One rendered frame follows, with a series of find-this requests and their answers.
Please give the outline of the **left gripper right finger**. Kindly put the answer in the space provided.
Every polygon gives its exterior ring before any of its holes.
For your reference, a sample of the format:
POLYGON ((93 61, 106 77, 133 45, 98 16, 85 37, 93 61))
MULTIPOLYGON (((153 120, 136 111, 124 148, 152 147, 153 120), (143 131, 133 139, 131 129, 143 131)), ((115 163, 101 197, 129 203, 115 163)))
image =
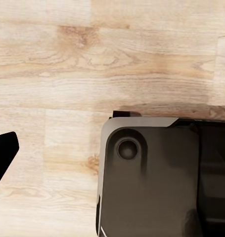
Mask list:
POLYGON ((216 140, 215 149, 225 162, 225 132, 220 131, 216 140))

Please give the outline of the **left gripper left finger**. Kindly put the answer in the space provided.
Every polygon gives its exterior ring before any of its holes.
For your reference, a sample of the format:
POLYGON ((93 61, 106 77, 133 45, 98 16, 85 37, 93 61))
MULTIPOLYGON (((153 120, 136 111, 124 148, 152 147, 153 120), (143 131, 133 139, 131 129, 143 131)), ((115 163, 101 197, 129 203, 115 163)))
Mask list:
POLYGON ((0 135, 0 180, 18 151, 19 143, 14 131, 0 135))

